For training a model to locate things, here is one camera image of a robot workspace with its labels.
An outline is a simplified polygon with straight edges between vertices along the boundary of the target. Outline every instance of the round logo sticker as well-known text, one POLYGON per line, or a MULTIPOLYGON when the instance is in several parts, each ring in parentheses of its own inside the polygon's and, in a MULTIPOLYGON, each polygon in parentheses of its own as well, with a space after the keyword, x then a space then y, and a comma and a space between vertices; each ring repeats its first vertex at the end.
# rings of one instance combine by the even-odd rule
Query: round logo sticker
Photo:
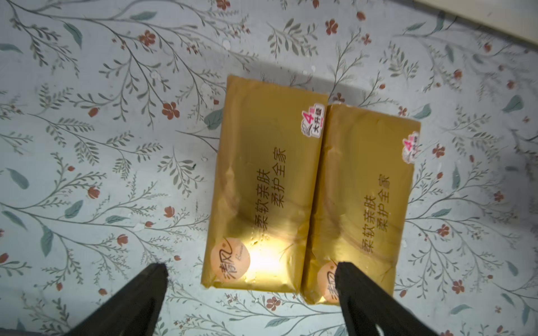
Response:
POLYGON ((222 282, 232 282, 246 273, 250 254, 237 238, 223 238, 211 251, 211 268, 222 282))
POLYGON ((329 303, 338 303, 338 292, 336 291, 335 283, 336 264, 332 261, 323 265, 317 272, 317 286, 320 289, 321 295, 329 303))

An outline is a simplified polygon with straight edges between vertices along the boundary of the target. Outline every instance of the floral tablecloth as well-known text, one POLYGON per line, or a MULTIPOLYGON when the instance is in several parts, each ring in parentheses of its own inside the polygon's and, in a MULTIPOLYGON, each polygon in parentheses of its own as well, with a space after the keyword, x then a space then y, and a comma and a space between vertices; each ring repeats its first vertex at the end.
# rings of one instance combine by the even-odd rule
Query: floral tablecloth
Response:
POLYGON ((422 122, 395 299, 443 336, 536 333, 538 56, 381 0, 1 0, 0 326, 68 331, 151 262, 157 335, 346 335, 206 290, 228 74, 422 122))

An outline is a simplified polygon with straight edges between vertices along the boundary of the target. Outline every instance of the leaf pattern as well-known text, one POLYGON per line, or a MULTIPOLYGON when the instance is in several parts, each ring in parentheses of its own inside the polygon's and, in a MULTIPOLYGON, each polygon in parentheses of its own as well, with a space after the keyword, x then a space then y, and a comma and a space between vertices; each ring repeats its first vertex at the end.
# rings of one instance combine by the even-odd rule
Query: leaf pattern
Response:
POLYGON ((536 50, 397 2, 0 9, 0 327, 65 334, 162 262, 156 335, 347 335, 338 307, 197 285, 235 74, 418 120, 395 299, 444 336, 534 331, 536 50))

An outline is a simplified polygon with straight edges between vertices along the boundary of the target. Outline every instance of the gold plastic wrapper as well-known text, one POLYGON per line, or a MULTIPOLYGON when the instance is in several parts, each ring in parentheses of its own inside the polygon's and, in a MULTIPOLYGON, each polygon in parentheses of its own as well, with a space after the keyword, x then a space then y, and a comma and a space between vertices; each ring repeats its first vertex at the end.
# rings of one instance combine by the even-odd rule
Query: gold plastic wrapper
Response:
POLYGON ((338 304, 340 261, 392 295, 419 131, 413 120, 328 107, 301 288, 307 303, 338 304))
POLYGON ((228 77, 205 287, 299 292, 327 100, 228 77))

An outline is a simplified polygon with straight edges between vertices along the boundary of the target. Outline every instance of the pink label sticker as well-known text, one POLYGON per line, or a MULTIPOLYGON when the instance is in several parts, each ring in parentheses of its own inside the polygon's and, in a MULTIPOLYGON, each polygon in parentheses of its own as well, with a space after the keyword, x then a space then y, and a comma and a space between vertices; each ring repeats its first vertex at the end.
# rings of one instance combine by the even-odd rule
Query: pink label sticker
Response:
POLYGON ((323 130, 323 121, 325 118, 325 106, 322 104, 314 104, 307 111, 302 112, 301 132, 307 137, 321 136, 323 130))
POLYGON ((415 163, 416 155, 419 152, 419 134, 413 132, 403 141, 402 158, 406 163, 415 163))

